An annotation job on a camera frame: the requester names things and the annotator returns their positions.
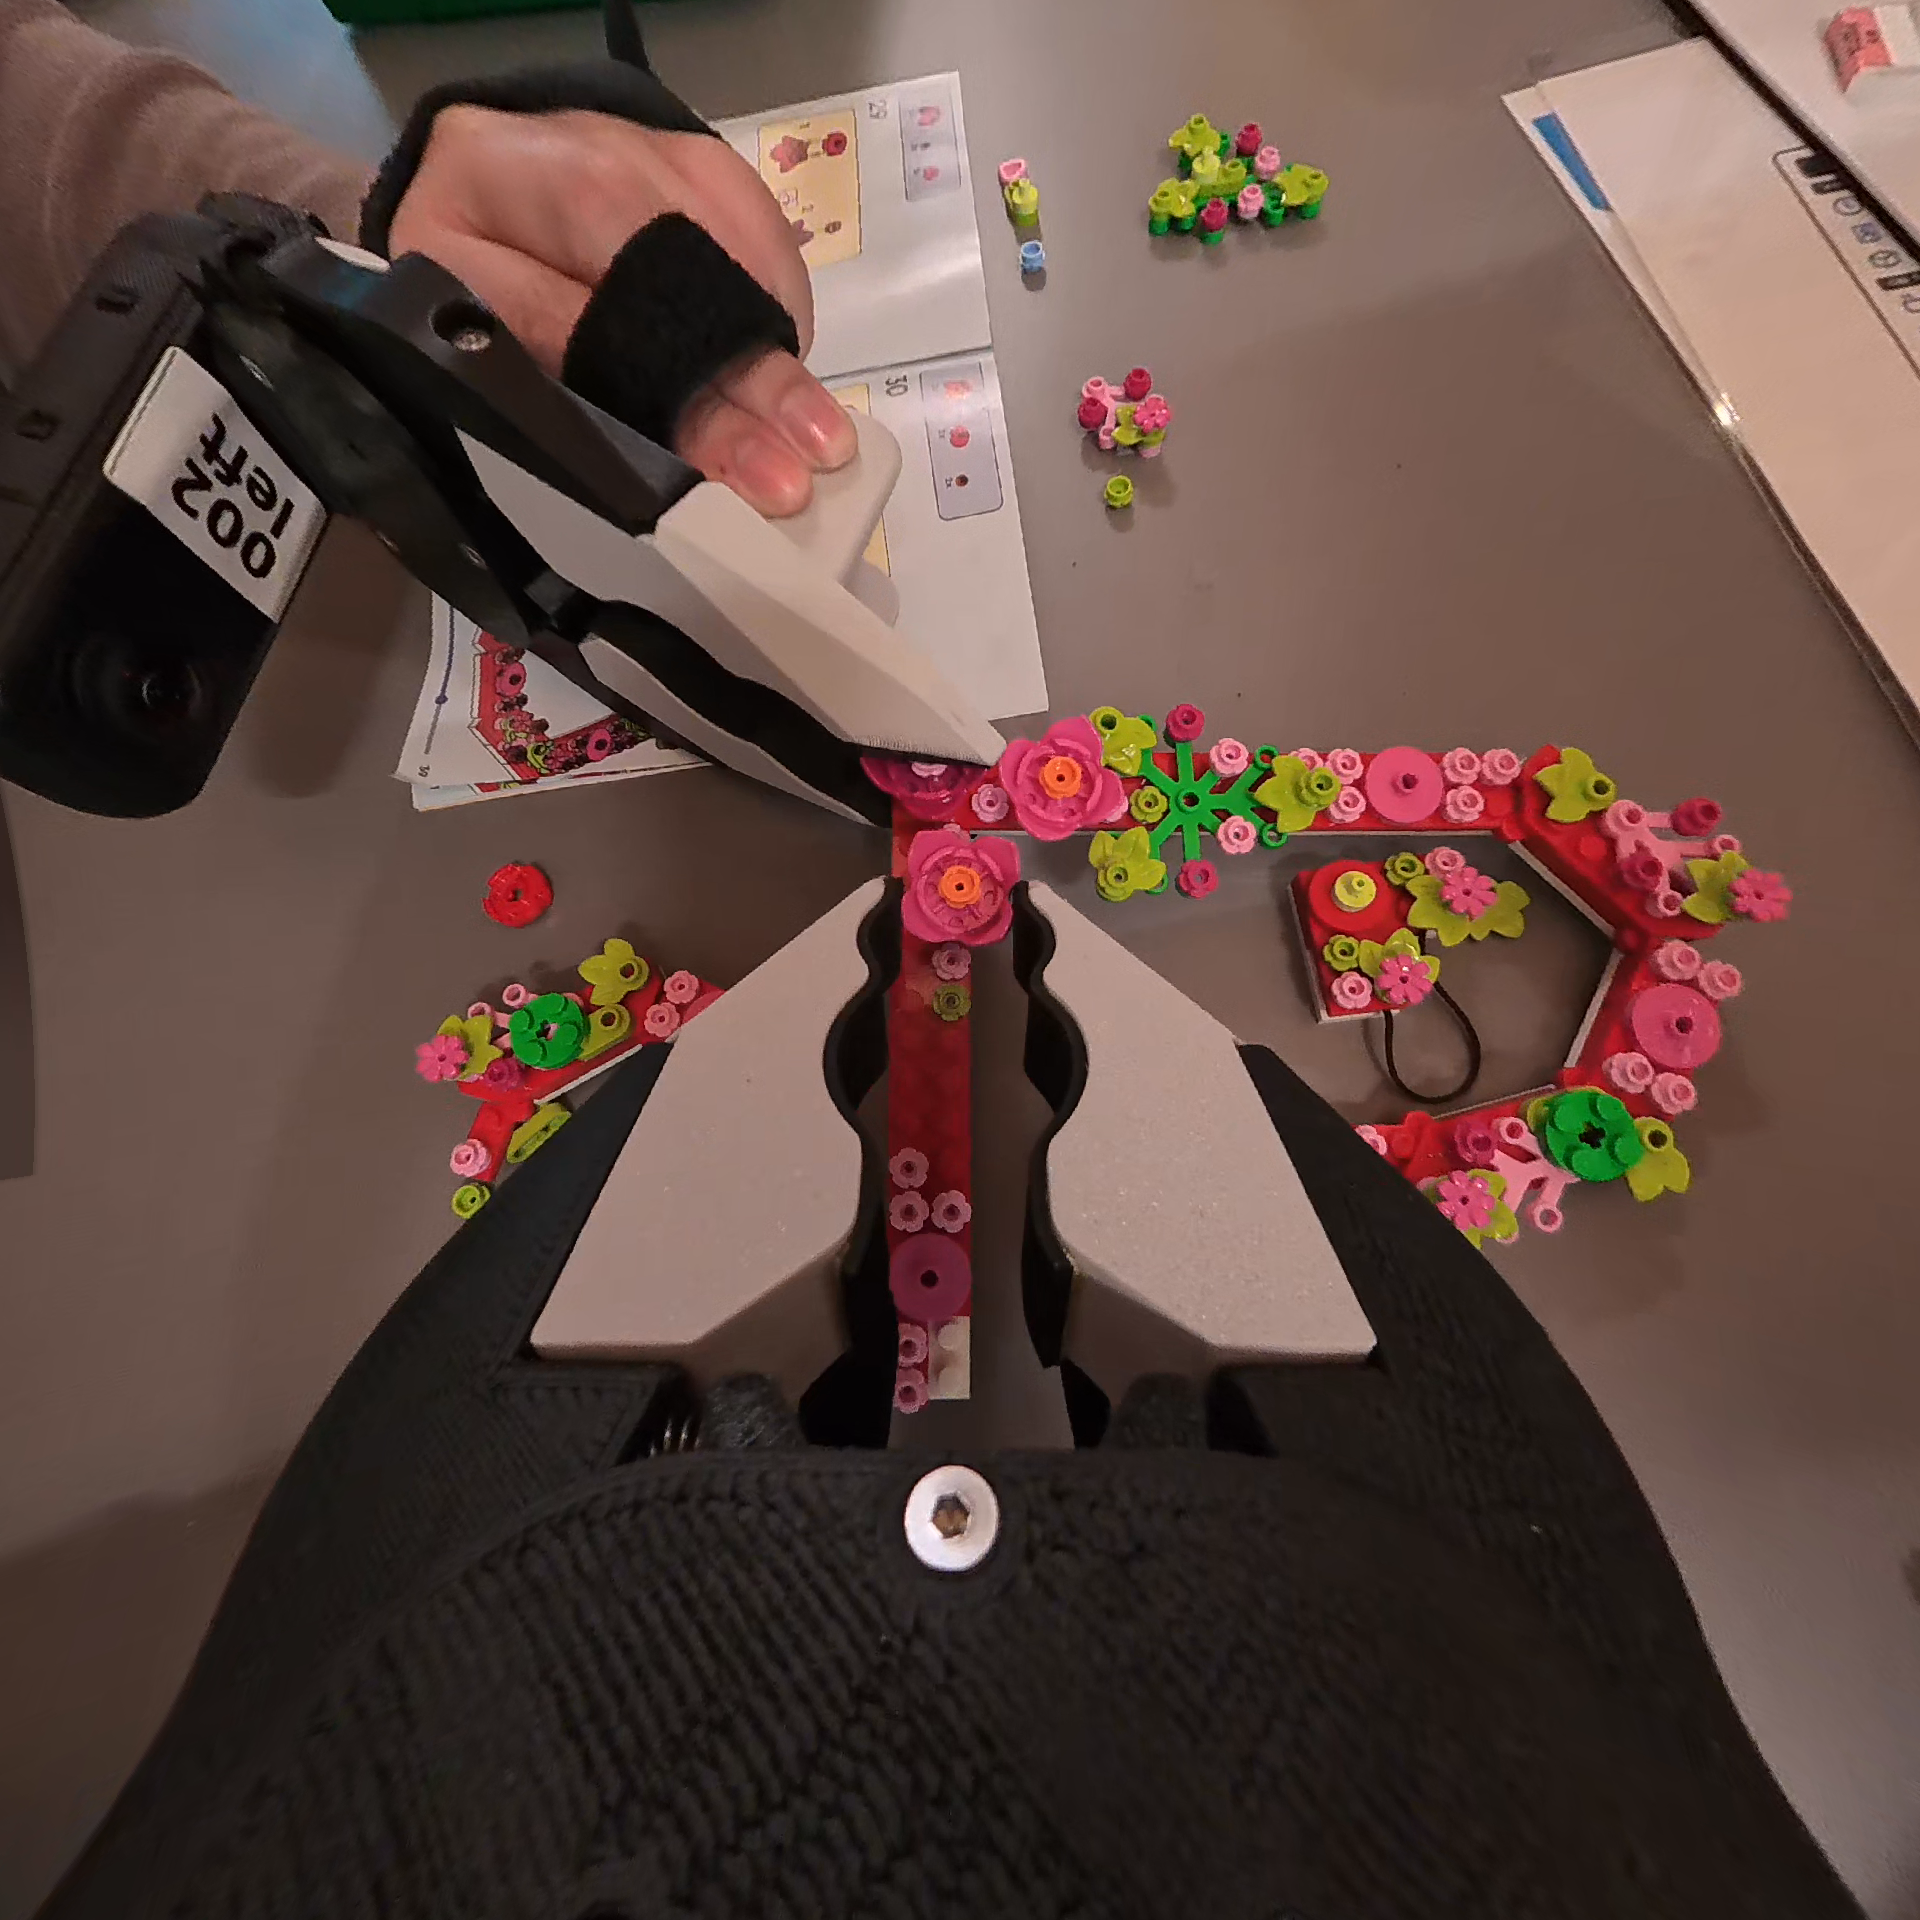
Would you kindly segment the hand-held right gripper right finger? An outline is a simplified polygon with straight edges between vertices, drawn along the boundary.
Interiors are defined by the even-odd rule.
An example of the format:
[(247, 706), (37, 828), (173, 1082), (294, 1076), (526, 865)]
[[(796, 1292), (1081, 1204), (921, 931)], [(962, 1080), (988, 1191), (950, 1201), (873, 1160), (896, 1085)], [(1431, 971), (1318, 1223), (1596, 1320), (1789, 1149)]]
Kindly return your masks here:
[(1024, 1072), (1047, 1103), (1022, 1295), (1047, 1367), (1366, 1361), (1376, 1336), (1233, 1033), (1044, 883), (1014, 890)]

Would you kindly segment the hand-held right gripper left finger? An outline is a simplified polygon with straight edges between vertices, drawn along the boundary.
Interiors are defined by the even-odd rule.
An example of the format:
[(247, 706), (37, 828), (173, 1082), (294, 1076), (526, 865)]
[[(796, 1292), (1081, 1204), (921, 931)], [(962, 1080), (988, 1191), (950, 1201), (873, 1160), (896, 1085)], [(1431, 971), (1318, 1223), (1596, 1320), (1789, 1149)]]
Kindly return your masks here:
[(768, 1376), (814, 1442), (887, 1442), (881, 1152), (856, 1112), (887, 1069), (897, 970), (900, 883), (868, 881), (653, 1048), (538, 1356), (662, 1362), (694, 1388)]

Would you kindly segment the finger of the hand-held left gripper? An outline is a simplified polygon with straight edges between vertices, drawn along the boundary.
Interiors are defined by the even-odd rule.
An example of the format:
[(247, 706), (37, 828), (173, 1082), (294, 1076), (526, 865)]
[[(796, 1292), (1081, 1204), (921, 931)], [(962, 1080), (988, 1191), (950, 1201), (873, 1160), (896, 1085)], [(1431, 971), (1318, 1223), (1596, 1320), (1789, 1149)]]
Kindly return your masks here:
[(714, 765), (839, 819), (890, 825), (862, 752), (785, 695), (724, 671), (679, 634), (581, 641), (593, 683)]
[(561, 490), (461, 432), (471, 476), (503, 521), (487, 557), (506, 597), (504, 610), (471, 618), (646, 724), (593, 683), (581, 641), (679, 634), (724, 671), (785, 695), (862, 760), (989, 765), (1004, 751), (993, 722), (852, 591), (900, 471), (893, 435), (868, 416), (852, 423), (855, 459), (818, 482), (804, 515), (762, 520), (644, 436), (588, 416), (568, 449), (608, 455), (610, 477), (646, 509), (636, 530), (604, 492)]

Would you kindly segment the long red lego flower strip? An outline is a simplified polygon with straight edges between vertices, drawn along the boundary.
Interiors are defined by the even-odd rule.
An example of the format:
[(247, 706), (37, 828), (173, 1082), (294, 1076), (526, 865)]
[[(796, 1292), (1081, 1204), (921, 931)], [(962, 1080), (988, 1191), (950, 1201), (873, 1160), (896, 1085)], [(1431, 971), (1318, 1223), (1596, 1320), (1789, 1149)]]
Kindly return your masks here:
[[(893, 873), (900, 884), (905, 847), (925, 828), (956, 825), (896, 811)], [(902, 1418), (932, 1402), (965, 1402), (970, 1391), (970, 1016), (985, 948), (989, 944), (925, 944), (902, 928), (900, 970), (887, 993), (881, 1226), (897, 1321), (896, 1412)]]

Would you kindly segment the magenta lego rose orange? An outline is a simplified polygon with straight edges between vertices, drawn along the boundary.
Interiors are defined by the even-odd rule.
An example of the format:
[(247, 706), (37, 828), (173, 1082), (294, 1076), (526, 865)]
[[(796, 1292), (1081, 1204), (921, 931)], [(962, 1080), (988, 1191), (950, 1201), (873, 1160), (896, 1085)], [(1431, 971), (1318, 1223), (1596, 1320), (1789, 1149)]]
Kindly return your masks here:
[(925, 828), (902, 852), (902, 931), (925, 944), (997, 944), (1012, 925), (1020, 881), (1012, 839)]

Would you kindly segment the large red lego flower frame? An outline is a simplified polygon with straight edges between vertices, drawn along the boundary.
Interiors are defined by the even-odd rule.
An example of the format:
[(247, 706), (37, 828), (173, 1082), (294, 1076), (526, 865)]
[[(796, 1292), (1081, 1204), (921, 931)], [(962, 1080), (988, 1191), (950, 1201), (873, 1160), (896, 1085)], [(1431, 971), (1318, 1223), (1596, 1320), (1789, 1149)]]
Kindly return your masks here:
[(1415, 1106), (1359, 1140), (1416, 1185), (1474, 1244), (1557, 1233), (1577, 1185), (1640, 1202), (1689, 1187), (1673, 1125), (1720, 1048), (1735, 965), (1708, 955), (1732, 923), (1786, 917), (1792, 890), (1724, 828), (1713, 800), (1631, 802), (1590, 754), (1540, 747), (1423, 752), (1285, 751), (1205, 741), (1190, 705), (1162, 719), (1096, 706), (1014, 739), (989, 765), (865, 756), (911, 821), (1076, 843), (1095, 899), (1208, 896), (1230, 858), (1311, 833), (1376, 839), (1288, 883), (1314, 1013), (1328, 1025), (1399, 1017), (1444, 985), (1450, 951), (1514, 941), (1528, 891), (1470, 852), (1521, 859), (1612, 951), (1567, 1060), (1543, 1089)]

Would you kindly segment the person's left forearm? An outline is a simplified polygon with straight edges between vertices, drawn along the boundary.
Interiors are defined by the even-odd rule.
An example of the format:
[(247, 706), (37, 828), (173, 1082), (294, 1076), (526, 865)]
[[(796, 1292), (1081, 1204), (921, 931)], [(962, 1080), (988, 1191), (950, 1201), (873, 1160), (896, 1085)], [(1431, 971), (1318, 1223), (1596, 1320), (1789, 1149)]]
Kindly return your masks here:
[(356, 235), (394, 125), (324, 5), (1, 5), (1, 359), (140, 212), (238, 189)]

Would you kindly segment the lego instruction booklet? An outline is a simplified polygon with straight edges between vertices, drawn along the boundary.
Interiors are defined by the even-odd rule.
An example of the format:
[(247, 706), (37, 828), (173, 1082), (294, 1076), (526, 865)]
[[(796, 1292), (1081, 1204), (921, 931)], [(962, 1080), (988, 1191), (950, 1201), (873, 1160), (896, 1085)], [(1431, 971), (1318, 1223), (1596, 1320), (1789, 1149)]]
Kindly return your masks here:
[[(852, 587), (989, 719), (1048, 706), (956, 73), (718, 125), (788, 220), (814, 376), (900, 449)], [(694, 765), (436, 601), (394, 777), (416, 809)]]

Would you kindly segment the pink lego flower cluster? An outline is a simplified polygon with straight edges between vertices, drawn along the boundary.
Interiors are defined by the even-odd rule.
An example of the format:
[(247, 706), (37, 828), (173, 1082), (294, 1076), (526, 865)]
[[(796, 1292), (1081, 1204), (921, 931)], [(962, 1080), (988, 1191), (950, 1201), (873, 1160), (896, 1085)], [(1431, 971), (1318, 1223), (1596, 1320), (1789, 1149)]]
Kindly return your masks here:
[(1118, 379), (1089, 376), (1074, 410), (1079, 428), (1100, 451), (1157, 459), (1170, 432), (1172, 410), (1150, 368), (1129, 368)]

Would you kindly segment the green and lime lego cluster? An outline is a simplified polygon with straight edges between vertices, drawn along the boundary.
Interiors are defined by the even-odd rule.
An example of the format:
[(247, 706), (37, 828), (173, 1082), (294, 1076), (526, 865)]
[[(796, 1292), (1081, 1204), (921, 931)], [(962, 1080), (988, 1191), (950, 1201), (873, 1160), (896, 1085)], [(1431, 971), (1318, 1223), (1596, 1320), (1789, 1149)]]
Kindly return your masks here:
[(1236, 232), (1278, 232), (1320, 218), (1329, 179), (1294, 161), (1258, 123), (1221, 128), (1205, 112), (1168, 136), (1168, 173), (1145, 201), (1145, 232), (1153, 241), (1190, 241), (1217, 250)]

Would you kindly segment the person's left hand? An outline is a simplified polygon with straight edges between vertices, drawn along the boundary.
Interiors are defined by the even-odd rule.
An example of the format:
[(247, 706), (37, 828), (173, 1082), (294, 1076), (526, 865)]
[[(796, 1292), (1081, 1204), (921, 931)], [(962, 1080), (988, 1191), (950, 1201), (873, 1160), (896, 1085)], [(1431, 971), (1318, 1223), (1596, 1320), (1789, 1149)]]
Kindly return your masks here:
[(801, 513), (814, 480), (855, 459), (856, 428), (801, 363), (814, 312), (796, 234), (724, 139), (583, 111), (445, 108), (391, 220), (391, 252), (434, 259), (558, 373), (615, 255), (665, 212), (706, 228), (799, 337), (799, 352), (742, 356), (692, 393), (674, 449), (758, 515)]

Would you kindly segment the black elastic loop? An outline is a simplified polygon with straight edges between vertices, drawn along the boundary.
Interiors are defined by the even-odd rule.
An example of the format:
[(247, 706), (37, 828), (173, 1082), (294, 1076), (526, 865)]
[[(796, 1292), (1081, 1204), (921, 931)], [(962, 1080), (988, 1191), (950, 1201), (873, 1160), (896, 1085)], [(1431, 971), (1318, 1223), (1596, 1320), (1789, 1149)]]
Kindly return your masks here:
[(1396, 1028), (1399, 1011), (1392, 1008), (1392, 1007), (1385, 1007), (1383, 1013), (1380, 1013), (1380, 1025), (1383, 1025), (1380, 1066), (1383, 1066), (1383, 1075), (1385, 1075), (1386, 1084), (1393, 1090), (1399, 1090), (1409, 1105), (1425, 1106), (1425, 1108), (1432, 1106), (1432, 1105), (1449, 1105), (1449, 1103), (1472, 1093), (1479, 1084), (1480, 1063), (1482, 1063), (1482, 1048), (1480, 1048), (1479, 1028), (1474, 1027), (1470, 1016), (1458, 1007), (1454, 995), (1446, 988), (1436, 984), (1431, 988), (1431, 993), (1425, 995), (1425, 999), (1420, 1001), (1415, 1013), (1425, 1008), (1428, 1003), (1437, 1003), (1446, 1011), (1446, 1016), (1450, 1017), (1450, 1021), (1454, 1021), (1454, 1027), (1455, 1027), (1455, 1032), (1462, 1040), (1462, 1050), (1464, 1050), (1462, 1052), (1462, 1063), (1464, 1063), (1462, 1072), (1449, 1089), (1416, 1089), (1406, 1080), (1406, 1075), (1400, 1069), (1400, 1063), (1399, 1063), (1399, 1028)]

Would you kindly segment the white sheet with blue corner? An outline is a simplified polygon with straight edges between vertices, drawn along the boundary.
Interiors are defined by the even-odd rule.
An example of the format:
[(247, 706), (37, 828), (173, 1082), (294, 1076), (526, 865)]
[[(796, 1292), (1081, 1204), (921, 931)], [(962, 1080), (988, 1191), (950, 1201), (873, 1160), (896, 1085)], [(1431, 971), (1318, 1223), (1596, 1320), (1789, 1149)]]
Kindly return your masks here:
[(1503, 97), (1916, 735), (1916, 243), (1708, 40)]

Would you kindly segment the small red lego flower frame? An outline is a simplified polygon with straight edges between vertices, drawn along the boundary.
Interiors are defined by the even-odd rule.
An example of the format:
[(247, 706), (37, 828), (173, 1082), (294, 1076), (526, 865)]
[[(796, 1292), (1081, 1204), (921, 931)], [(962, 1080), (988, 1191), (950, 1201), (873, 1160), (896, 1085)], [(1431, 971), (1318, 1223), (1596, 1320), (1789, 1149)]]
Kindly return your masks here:
[(568, 978), (504, 984), (445, 1017), (416, 1045), (416, 1075), (463, 1105), (447, 1154), (452, 1191), (498, 1185), (570, 1117), (570, 1100), (630, 1057), (671, 1043), (721, 988), (662, 968), (626, 938), (608, 938)]

